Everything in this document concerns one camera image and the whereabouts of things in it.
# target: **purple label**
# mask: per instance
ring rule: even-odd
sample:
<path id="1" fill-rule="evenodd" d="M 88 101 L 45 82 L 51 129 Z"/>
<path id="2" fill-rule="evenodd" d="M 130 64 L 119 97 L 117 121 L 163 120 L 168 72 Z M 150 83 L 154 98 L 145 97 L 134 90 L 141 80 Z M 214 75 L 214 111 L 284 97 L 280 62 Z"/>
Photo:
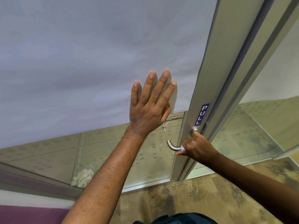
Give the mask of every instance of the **purple label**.
<path id="1" fill-rule="evenodd" d="M 194 127 L 200 126 L 202 124 L 202 121 L 203 121 L 210 105 L 211 105 L 211 102 L 202 104 L 202 106 L 200 107 L 199 113 L 197 115 L 197 118 L 195 120 Z"/>

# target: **person's right arm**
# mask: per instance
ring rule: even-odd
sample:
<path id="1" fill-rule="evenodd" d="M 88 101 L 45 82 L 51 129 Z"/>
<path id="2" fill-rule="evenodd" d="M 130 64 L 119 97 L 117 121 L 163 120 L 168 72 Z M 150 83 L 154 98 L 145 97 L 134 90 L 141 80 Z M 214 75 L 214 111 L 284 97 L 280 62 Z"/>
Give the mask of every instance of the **person's right arm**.
<path id="1" fill-rule="evenodd" d="M 193 137 L 182 141 L 181 145 L 185 151 L 176 152 L 176 155 L 189 156 L 220 174 L 281 222 L 299 223 L 299 192 L 226 158 L 196 131 Z"/>

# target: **curved metal handle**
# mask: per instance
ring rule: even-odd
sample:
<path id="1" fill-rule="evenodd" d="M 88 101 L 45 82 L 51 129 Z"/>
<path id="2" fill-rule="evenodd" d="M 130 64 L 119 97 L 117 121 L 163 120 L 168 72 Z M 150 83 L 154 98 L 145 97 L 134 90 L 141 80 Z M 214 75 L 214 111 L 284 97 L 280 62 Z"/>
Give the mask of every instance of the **curved metal handle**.
<path id="1" fill-rule="evenodd" d="M 192 135 L 193 135 L 193 132 L 194 132 L 194 131 L 197 131 L 197 130 L 199 130 L 199 129 L 197 129 L 197 128 L 192 129 L 191 132 L 190 132 L 190 135 L 192 136 Z M 179 147 L 178 147 L 178 146 L 174 146 L 174 145 L 171 143 L 170 140 L 167 140 L 166 143 L 167 143 L 168 147 L 169 147 L 171 150 L 173 150 L 173 151 L 179 152 L 179 151 L 182 150 L 182 147 L 181 147 L 181 146 L 179 146 Z"/>
<path id="2" fill-rule="evenodd" d="M 171 150 L 173 150 L 173 151 L 179 152 L 179 151 L 181 151 L 181 149 L 182 149 L 181 146 L 180 146 L 180 147 L 174 146 L 174 145 L 171 143 L 170 140 L 167 140 L 166 143 L 167 143 L 168 147 L 169 147 Z"/>

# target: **person's left arm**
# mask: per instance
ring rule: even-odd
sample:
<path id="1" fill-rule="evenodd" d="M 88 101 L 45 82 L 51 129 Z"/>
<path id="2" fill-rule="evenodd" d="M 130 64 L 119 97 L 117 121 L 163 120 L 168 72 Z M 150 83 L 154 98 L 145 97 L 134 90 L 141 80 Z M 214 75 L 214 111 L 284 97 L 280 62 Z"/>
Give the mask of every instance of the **person's left arm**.
<path id="1" fill-rule="evenodd" d="M 176 82 L 162 90 L 170 76 L 165 70 L 154 87 L 155 72 L 149 73 L 138 100 L 139 83 L 131 91 L 130 124 L 124 137 L 75 202 L 62 224 L 108 224 L 137 153 L 147 135 L 164 123 L 170 114 L 168 103 Z"/>

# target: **dark blue pants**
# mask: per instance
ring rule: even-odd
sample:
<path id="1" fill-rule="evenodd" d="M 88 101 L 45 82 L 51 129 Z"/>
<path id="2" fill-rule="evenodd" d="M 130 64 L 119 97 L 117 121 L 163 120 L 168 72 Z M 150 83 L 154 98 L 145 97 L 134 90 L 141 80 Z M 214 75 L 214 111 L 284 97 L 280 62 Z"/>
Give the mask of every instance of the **dark blue pants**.
<path id="1" fill-rule="evenodd" d="M 133 224 L 144 224 L 135 221 Z M 217 224 L 213 219 L 200 213 L 178 213 L 176 215 L 163 215 L 151 224 Z"/>

